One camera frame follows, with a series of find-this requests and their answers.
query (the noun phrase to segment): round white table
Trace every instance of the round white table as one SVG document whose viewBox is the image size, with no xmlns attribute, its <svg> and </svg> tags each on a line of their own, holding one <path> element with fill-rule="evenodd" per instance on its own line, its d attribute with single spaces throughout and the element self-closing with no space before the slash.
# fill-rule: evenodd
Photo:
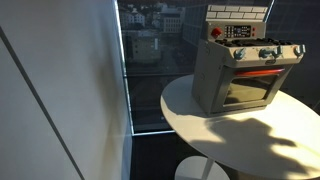
<svg viewBox="0 0 320 180">
<path fill-rule="evenodd" d="M 161 108 L 193 148 L 258 177 L 320 176 L 320 117 L 309 107 L 279 91 L 264 110 L 208 117 L 192 98 L 192 82 L 193 75 L 171 82 L 162 93 Z"/>
</svg>

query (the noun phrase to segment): window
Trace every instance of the window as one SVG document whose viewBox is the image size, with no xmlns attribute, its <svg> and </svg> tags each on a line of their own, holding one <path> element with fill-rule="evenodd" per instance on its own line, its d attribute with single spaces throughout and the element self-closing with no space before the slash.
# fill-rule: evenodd
<svg viewBox="0 0 320 180">
<path fill-rule="evenodd" d="M 119 9 L 132 12 L 135 8 L 139 13 L 136 21 L 131 18 L 133 22 L 140 23 L 121 27 L 125 52 L 124 78 L 128 84 L 134 133 L 171 130 L 161 112 L 161 93 L 174 79 L 193 73 L 201 23 L 206 12 L 205 2 L 118 0 Z M 220 0 L 210 2 L 223 4 Z M 269 1 L 261 0 L 224 2 L 228 5 L 248 6 L 269 4 Z M 171 5 L 170 10 L 164 8 L 166 3 Z M 159 27 L 152 25 L 155 21 L 160 22 Z M 133 47 L 138 46 L 139 49 L 133 50 Z"/>
</svg>

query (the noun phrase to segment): table pedestal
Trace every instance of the table pedestal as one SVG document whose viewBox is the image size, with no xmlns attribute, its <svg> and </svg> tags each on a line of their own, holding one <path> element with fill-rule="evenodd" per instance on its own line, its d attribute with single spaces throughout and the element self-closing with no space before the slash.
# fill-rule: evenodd
<svg viewBox="0 0 320 180">
<path fill-rule="evenodd" d="M 224 170 L 212 159 L 191 156 L 178 166 L 175 180 L 230 180 Z"/>
</svg>

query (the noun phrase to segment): oven handle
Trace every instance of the oven handle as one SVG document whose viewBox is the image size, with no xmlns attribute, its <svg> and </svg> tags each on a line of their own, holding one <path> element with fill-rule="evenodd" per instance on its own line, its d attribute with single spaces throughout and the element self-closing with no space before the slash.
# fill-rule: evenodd
<svg viewBox="0 0 320 180">
<path fill-rule="evenodd" d="M 285 69 L 269 69 L 269 70 L 260 70 L 260 71 L 238 71 L 235 72 L 236 76 L 242 77 L 252 77 L 252 76 L 265 76 L 265 75 L 273 75 L 280 74 Z"/>
</svg>

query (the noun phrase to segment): oven window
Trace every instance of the oven window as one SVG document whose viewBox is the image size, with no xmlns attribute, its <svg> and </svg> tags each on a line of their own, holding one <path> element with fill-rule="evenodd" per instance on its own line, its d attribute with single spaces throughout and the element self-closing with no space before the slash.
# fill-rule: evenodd
<svg viewBox="0 0 320 180">
<path fill-rule="evenodd" d="M 226 96 L 225 105 L 266 99 L 278 75 L 233 79 Z"/>
</svg>

